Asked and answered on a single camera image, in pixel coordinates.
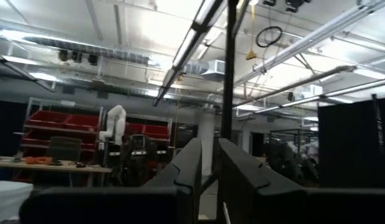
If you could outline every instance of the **wooden tabletop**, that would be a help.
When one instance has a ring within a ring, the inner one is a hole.
[[[35,169],[35,170],[46,170],[56,172],[99,172],[99,173],[110,173],[112,170],[103,167],[81,167],[76,168],[76,165],[71,165],[71,161],[61,161],[62,166],[48,166],[41,164],[26,164],[25,161],[13,162],[13,161],[0,161],[0,167],[11,167],[18,169]]]

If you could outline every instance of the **pillar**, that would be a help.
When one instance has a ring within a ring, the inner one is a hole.
[[[242,131],[241,143],[242,150],[250,154],[250,131]]]
[[[212,173],[213,137],[215,131],[215,114],[202,112],[198,118],[198,135],[202,144],[202,175]]]

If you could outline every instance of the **wall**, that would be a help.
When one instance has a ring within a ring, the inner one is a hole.
[[[122,105],[128,113],[138,113],[152,116],[169,117],[175,119],[176,107],[174,103],[162,102],[157,107],[152,107],[152,98],[127,97],[124,95],[109,94],[108,99],[98,99],[97,92],[83,89],[76,89],[74,95],[62,94],[62,87],[56,87],[57,93],[51,93],[32,82],[22,80],[0,79],[0,100],[25,103],[29,97],[69,100],[84,105],[96,105],[111,108],[115,105]],[[178,121],[186,124],[197,124],[197,116],[202,113],[200,109],[181,108],[178,112]],[[258,116],[244,125],[245,122],[233,120],[234,130],[245,130],[260,133],[268,133],[276,129],[297,128],[298,122],[278,119],[274,123],[268,123],[267,118]],[[221,127],[221,116],[216,116],[216,127]]]

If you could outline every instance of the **chair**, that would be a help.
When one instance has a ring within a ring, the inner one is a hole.
[[[67,137],[51,137],[46,156],[54,160],[79,161],[82,140]],[[72,187],[72,174],[69,174],[69,183]]]

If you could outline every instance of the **table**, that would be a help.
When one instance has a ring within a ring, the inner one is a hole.
[[[4,161],[0,161],[0,167],[7,168],[17,168],[17,169],[32,169],[32,170],[44,170],[44,171],[52,171],[52,172],[78,172],[78,173],[88,173],[88,181],[87,187],[93,186],[93,174],[99,173],[102,175],[109,174],[112,170],[109,168],[103,167],[81,167],[76,168],[76,165],[71,165],[71,161],[61,161],[62,166],[48,166],[42,164],[26,164],[25,161],[21,162],[13,162],[8,161],[7,159]],[[100,178],[100,186],[103,187],[103,182],[105,178]]]

